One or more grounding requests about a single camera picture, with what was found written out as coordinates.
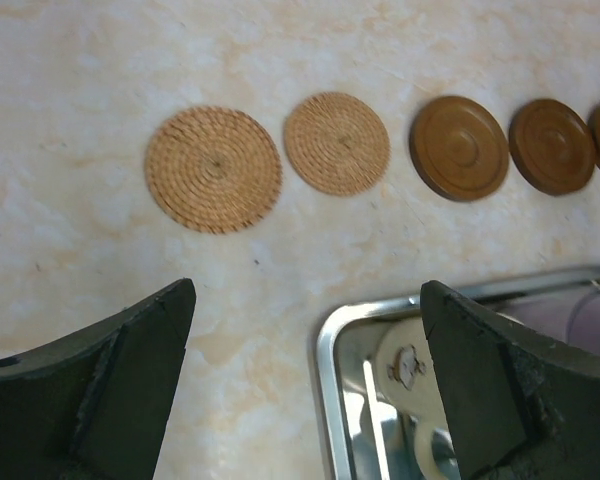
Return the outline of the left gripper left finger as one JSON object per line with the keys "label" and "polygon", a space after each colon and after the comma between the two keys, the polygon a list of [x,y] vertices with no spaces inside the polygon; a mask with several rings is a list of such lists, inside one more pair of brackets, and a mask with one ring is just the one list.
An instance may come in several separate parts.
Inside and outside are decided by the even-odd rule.
{"label": "left gripper left finger", "polygon": [[0,359],[0,479],[150,479],[196,304],[179,279]]}

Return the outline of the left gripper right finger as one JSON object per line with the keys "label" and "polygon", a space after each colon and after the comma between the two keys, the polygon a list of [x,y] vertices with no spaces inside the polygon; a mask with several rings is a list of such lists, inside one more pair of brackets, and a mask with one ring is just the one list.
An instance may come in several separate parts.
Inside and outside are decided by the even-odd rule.
{"label": "left gripper right finger", "polygon": [[600,356],[439,281],[421,313],[464,479],[600,479]]}

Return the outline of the dark wooden coaster front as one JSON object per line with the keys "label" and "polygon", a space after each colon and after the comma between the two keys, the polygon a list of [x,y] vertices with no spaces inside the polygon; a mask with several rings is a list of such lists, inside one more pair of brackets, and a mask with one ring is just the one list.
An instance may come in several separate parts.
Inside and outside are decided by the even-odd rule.
{"label": "dark wooden coaster front", "polygon": [[595,146],[590,130],[575,111],[555,99],[535,99],[519,108],[508,139],[519,172],[542,193],[575,193],[592,178]]}

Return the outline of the woven coaster frilled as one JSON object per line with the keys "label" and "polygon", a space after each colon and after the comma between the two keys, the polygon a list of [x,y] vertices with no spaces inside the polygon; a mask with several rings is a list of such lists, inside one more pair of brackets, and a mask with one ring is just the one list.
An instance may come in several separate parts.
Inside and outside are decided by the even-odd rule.
{"label": "woven coaster frilled", "polygon": [[145,154],[146,183],[157,205],[198,232],[248,228],[276,205],[283,171],[276,145],[255,119],[196,106],[165,120]]}

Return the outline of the dark wooden coaster back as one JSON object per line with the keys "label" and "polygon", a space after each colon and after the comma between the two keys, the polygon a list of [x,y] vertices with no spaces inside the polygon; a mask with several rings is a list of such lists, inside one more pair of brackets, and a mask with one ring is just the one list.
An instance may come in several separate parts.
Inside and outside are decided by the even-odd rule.
{"label": "dark wooden coaster back", "polygon": [[485,198],[508,173],[502,128],[488,110],[466,97],[441,96],[424,105],[411,124],[408,145],[421,179],[448,200]]}

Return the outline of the woven coaster smooth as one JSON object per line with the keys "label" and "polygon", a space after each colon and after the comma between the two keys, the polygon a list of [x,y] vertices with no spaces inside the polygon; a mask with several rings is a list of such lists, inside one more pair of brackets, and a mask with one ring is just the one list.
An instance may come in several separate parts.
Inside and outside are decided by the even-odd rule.
{"label": "woven coaster smooth", "polygon": [[341,92],[321,92],[298,104],[283,128],[286,155],[316,190],[353,196],[376,185],[390,161],[387,129],[366,103]]}

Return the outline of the purple cup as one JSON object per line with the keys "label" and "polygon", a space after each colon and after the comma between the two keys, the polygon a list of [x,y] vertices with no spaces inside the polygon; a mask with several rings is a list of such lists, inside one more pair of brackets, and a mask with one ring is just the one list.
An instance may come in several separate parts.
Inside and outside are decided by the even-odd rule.
{"label": "purple cup", "polygon": [[600,292],[578,301],[567,323],[566,339],[569,345],[600,356]]}

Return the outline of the cream yellow cup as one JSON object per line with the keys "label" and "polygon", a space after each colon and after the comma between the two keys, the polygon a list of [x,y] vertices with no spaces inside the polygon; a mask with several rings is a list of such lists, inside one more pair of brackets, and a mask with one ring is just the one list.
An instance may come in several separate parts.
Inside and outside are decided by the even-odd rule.
{"label": "cream yellow cup", "polygon": [[433,360],[421,318],[403,320],[382,336],[373,357],[377,391],[412,423],[415,461],[426,479],[458,479]]}

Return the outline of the metal tray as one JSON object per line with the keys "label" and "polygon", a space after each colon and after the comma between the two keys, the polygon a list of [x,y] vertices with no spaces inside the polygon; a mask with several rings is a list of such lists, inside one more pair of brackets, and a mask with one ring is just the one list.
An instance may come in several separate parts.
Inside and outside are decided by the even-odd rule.
{"label": "metal tray", "polygon": [[[460,287],[485,306],[519,298],[600,287],[600,266]],[[358,302],[334,310],[320,327],[314,349],[322,417],[334,479],[419,479],[413,452],[415,423],[380,395],[372,358],[384,334],[402,321],[419,322],[418,294]]]}

